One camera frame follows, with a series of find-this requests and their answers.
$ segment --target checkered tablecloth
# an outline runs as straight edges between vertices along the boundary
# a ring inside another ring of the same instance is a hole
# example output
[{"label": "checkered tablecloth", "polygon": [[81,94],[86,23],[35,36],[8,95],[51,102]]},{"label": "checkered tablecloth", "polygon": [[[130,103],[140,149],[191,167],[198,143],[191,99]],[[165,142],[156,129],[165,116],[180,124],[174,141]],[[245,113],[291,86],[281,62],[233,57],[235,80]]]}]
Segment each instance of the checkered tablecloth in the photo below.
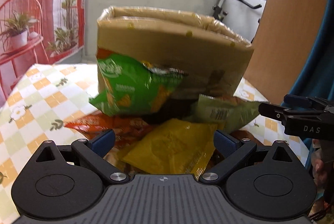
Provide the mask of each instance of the checkered tablecloth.
[{"label": "checkered tablecloth", "polygon": [[[31,155],[44,140],[65,145],[83,137],[63,123],[95,111],[88,98],[96,94],[96,65],[36,64],[20,80],[0,113],[0,224],[10,224],[19,216],[10,191]],[[235,95],[265,100],[245,79]],[[244,129],[265,145],[286,140],[305,164],[307,148],[299,138],[286,136],[280,123],[259,116]]]}]

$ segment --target screw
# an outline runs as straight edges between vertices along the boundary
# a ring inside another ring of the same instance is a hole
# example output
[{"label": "screw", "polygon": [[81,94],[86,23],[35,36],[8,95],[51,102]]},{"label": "screw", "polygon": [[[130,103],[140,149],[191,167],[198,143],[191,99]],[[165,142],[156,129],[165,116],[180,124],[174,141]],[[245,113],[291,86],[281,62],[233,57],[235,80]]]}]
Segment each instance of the screw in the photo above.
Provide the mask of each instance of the screw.
[{"label": "screw", "polygon": [[113,181],[123,181],[126,179],[126,175],[122,172],[115,172],[110,175],[110,179]]},{"label": "screw", "polygon": [[213,172],[207,172],[202,175],[202,178],[206,181],[215,181],[218,177],[218,174]]}]

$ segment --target open cardboard box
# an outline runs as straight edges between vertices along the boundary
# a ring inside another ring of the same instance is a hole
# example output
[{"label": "open cardboard box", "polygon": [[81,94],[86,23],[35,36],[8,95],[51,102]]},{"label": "open cardboard box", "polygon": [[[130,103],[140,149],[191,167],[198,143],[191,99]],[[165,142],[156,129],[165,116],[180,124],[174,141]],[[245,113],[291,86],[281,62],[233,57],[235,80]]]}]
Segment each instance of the open cardboard box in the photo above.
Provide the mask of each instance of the open cardboard box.
[{"label": "open cardboard box", "polygon": [[[213,17],[140,7],[110,7],[97,20],[97,47],[189,73],[175,99],[232,95],[253,54],[251,43]],[[105,89],[100,71],[99,91]]]}]

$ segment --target wooden door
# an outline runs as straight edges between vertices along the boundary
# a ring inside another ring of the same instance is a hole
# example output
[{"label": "wooden door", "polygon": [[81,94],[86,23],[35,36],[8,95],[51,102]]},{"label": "wooden door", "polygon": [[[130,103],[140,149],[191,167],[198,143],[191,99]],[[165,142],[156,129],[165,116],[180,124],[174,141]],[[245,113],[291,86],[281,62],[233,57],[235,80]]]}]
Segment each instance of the wooden door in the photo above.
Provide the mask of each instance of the wooden door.
[{"label": "wooden door", "polygon": [[244,77],[280,104],[310,53],[327,0],[267,0]]}]

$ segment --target green snack bag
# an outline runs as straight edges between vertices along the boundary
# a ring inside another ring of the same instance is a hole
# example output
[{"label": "green snack bag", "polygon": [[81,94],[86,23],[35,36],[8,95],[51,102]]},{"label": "green snack bag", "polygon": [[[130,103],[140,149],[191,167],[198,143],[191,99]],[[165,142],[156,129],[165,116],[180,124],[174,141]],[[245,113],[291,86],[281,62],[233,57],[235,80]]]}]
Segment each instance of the green snack bag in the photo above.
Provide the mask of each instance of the green snack bag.
[{"label": "green snack bag", "polygon": [[200,95],[194,107],[192,120],[195,122],[217,123],[226,133],[239,130],[259,114],[261,102],[244,101],[238,97],[223,96],[214,98]]},{"label": "green snack bag", "polygon": [[106,90],[90,99],[90,103],[109,116],[159,111],[185,75],[176,69],[157,68],[117,53],[106,58],[99,58],[98,53],[97,64]]}]

